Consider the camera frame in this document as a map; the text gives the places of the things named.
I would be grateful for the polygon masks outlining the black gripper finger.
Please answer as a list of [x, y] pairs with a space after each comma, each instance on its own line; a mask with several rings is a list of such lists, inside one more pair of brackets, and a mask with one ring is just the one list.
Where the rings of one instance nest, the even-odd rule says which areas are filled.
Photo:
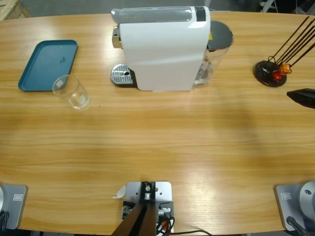
[[315, 90], [311, 88], [303, 88], [298, 90], [288, 91], [287, 96], [294, 102], [307, 107], [315, 108]]

